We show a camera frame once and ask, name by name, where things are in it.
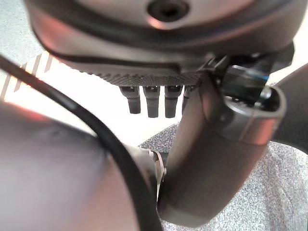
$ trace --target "black cable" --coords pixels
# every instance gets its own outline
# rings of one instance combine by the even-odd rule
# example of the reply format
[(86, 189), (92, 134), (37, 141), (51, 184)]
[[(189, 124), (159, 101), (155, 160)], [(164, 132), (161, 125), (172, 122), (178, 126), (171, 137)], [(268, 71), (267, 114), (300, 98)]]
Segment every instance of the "black cable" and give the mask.
[(19, 68), (2, 55), (0, 55), (0, 69), (51, 98), (85, 122), (97, 134), (98, 140), (110, 152), (117, 163), (130, 192), (140, 230), (162, 231), (156, 212), (155, 195), (150, 193), (136, 163), (123, 144), (104, 123), (78, 103)]

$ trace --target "light stripe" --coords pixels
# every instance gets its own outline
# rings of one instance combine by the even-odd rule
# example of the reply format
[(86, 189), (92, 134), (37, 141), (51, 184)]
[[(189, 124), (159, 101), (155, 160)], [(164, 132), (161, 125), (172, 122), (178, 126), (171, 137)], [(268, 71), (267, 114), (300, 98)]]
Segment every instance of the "light stripe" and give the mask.
[(45, 51), (45, 52), (42, 53), (42, 55), (40, 57), (37, 73), (35, 75), (38, 79), (41, 79), (42, 75), (45, 73), (47, 60), (48, 60), (48, 52)]
[(10, 80), (11, 80), (11, 75), (7, 75), (6, 79), (5, 79), (5, 82), (4, 82), (4, 85), (3, 85), (3, 88), (2, 88), (2, 91), (1, 91), (0, 100), (4, 100), (5, 94), (6, 94), (6, 90), (7, 90), (8, 86), (9, 86)]
[(38, 55), (35, 59), (35, 62), (34, 62), (34, 66), (33, 66), (33, 70), (32, 70), (32, 74), (34, 76), (36, 76), (37, 74), (37, 71), (38, 71), (38, 66), (39, 66), (39, 61), (40, 61), (40, 58), (41, 58), (42, 54)]
[(47, 63), (46, 63), (45, 72), (48, 72), (50, 70), (51, 62), (52, 62), (52, 55), (49, 54), (48, 60), (47, 60)]
[[(35, 75), (37, 78), (41, 79), (44, 73), (59, 65), (59, 61), (54, 58), (47, 51), (37, 57), (30, 59), (26, 64), (21, 66), (27, 72)], [(0, 87), (0, 100), (4, 100), (7, 95), (14, 93), (24, 87), (30, 87), (24, 82), (18, 80), (17, 78), (7, 75), (3, 87)]]
[[(26, 64), (22, 65), (22, 67), (21, 67), (21, 68), (25, 70), (25, 68), (26, 68)], [(21, 85), (21, 81), (20, 81), (20, 80), (17, 80), (17, 83), (16, 83), (16, 86), (15, 86), (14, 92), (16, 92), (16, 91), (18, 91), (18, 90), (19, 90), (20, 85)]]
[(8, 85), (8, 88), (6, 90), (5, 96), (4, 96), (4, 100), (12, 93), (14, 93), (14, 90), (16, 88), (16, 84), (17, 84), (17, 78), (15, 78), (14, 76), (11, 76), (10, 79), (10, 83)]

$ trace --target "speckled gray carpet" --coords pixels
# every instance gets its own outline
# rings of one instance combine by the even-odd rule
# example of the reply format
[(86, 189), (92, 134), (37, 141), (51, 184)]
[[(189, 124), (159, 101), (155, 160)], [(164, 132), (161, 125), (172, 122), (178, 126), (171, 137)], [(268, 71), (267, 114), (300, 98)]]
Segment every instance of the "speckled gray carpet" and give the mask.
[[(169, 151), (178, 125), (141, 147)], [(197, 229), (163, 222), (166, 231), (306, 231), (308, 156), (271, 142), (243, 188), (209, 224)]]

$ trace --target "screw hole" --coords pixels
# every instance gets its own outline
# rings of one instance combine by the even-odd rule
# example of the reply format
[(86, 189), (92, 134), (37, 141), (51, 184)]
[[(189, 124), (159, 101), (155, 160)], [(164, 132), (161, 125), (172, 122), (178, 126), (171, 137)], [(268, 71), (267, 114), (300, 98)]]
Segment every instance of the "screw hole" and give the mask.
[(188, 13), (188, 5), (181, 0), (156, 0), (148, 7), (148, 13), (161, 22), (175, 22)]

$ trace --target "gray fabric surface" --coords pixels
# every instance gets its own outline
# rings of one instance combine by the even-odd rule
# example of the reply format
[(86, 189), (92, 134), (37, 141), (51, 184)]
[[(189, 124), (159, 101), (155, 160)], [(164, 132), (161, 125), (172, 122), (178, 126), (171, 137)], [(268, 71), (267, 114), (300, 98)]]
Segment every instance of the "gray fabric surface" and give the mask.
[[(141, 147), (167, 152), (175, 136), (173, 125)], [(163, 222), (166, 231), (306, 231), (308, 156), (271, 142), (243, 188), (209, 224), (197, 229)]]
[[(42, 53), (22, 0), (0, 1), (0, 53), (19, 65)], [(6, 73), (0, 71), (0, 88)]]

